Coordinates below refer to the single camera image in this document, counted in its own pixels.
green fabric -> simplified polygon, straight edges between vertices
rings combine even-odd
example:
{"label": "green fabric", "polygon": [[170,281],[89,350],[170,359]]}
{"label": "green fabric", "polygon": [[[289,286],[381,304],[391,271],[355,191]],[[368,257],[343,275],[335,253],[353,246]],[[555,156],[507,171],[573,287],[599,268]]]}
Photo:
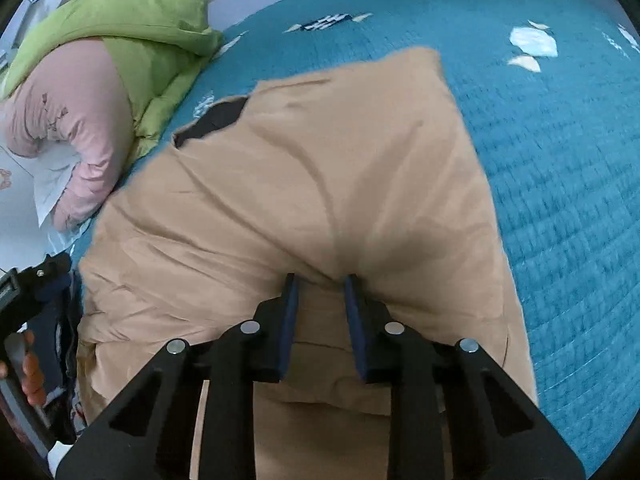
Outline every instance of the green fabric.
{"label": "green fabric", "polygon": [[129,94],[138,142],[146,155],[175,107],[220,47],[204,0],[71,0],[24,39],[2,84],[8,98],[49,52],[80,38],[103,38]]}

tan fabric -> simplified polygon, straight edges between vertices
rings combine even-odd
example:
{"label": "tan fabric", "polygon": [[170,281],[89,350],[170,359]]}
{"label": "tan fabric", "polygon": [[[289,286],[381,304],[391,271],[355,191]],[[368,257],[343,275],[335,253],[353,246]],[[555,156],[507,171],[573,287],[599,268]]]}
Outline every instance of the tan fabric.
{"label": "tan fabric", "polygon": [[260,478],[384,476],[387,421],[363,413],[387,415],[389,390],[354,369],[351,272],[424,336],[478,339],[536,398],[490,188],[428,49],[259,83],[236,124],[108,200],[81,271],[90,419],[167,340],[216,338],[306,279],[287,379],[256,388]]}

person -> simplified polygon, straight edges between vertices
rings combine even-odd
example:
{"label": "person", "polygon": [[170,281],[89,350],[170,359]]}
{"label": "person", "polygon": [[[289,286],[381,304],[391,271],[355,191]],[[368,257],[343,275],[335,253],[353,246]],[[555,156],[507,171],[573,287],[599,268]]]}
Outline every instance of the person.
{"label": "person", "polygon": [[[27,342],[27,346],[33,345],[35,337],[31,330],[24,332],[24,339]],[[43,406],[47,394],[44,391],[44,375],[40,370],[40,363],[38,357],[33,352],[27,352],[22,361],[22,371],[24,377],[22,378],[22,390],[27,396],[27,400],[31,406]],[[5,379],[9,373],[8,367],[5,363],[0,362],[0,380]]]}

silver screw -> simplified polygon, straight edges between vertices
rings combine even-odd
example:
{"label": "silver screw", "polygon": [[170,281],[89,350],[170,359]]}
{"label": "silver screw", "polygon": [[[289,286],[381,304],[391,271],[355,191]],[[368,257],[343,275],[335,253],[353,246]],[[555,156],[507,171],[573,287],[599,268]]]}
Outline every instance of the silver screw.
{"label": "silver screw", "polygon": [[260,330],[260,323],[254,321],[253,319],[245,321],[244,323],[242,323],[242,325],[240,325],[240,330],[243,334],[255,334],[256,332],[258,332],[258,330]]}
{"label": "silver screw", "polygon": [[397,321],[391,321],[385,325],[385,332],[391,335],[400,335],[404,332],[404,325]]}
{"label": "silver screw", "polygon": [[173,339],[167,344],[166,351],[169,352],[169,354],[176,355],[183,352],[185,348],[187,348],[187,345],[185,345],[182,339]]}
{"label": "silver screw", "polygon": [[478,349],[480,348],[480,345],[478,344],[478,341],[476,341],[475,339],[465,338],[460,341],[460,348],[462,348],[463,351],[468,352],[469,354],[472,354],[473,352],[478,351]]}

blue quilt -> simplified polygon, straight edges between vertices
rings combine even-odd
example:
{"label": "blue quilt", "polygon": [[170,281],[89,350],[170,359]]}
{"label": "blue quilt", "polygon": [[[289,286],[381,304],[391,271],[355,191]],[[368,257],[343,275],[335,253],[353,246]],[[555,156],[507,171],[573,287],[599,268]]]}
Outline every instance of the blue quilt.
{"label": "blue quilt", "polygon": [[[337,23],[284,32],[327,16]],[[540,73],[507,64],[522,54],[510,32],[529,20],[558,46]],[[163,142],[203,98],[260,79],[414,45],[440,52],[492,188],[540,407],[594,472],[640,407],[640,51],[585,0],[284,0],[225,35],[243,32]]]}

